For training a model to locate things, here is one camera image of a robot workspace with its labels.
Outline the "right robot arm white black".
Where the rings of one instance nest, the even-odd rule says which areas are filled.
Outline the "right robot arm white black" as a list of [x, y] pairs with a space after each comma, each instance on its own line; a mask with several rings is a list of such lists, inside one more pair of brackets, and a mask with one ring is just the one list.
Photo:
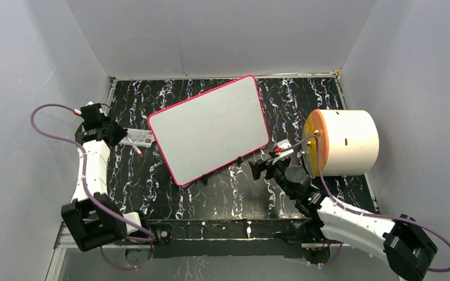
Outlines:
[[379, 258], [405, 280], [423, 280], [438, 252], [416, 220], [405, 214], [387, 218], [333, 201], [314, 187], [301, 166], [290, 159], [250, 162], [253, 179], [273, 179], [306, 216], [306, 233], [314, 242], [335, 240]]

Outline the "pink framed whiteboard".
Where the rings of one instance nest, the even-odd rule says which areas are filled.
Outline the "pink framed whiteboard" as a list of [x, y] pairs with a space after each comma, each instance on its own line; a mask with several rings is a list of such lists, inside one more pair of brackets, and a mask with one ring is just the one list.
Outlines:
[[148, 117], [167, 167], [185, 186], [270, 142], [257, 79], [240, 77]]

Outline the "red whiteboard marker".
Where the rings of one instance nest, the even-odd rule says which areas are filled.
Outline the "red whiteboard marker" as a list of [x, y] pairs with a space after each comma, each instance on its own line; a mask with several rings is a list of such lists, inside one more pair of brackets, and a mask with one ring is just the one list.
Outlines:
[[142, 152], [142, 150], [139, 148], [141, 146], [141, 144], [137, 141], [132, 140], [129, 136], [125, 137], [127, 139], [127, 142], [134, 148], [134, 150], [136, 151], [136, 153], [140, 156], [143, 157], [144, 153]]

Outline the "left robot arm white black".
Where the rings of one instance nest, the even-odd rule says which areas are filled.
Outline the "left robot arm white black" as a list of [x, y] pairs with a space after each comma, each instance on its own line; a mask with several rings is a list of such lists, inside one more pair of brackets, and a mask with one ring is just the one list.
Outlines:
[[126, 129], [113, 121], [100, 103], [89, 102], [75, 113], [83, 119], [75, 133], [79, 175], [71, 202], [61, 209], [73, 240], [82, 252], [129, 236], [138, 244], [146, 243], [151, 227], [136, 212], [123, 214], [107, 191], [111, 148], [126, 137]]

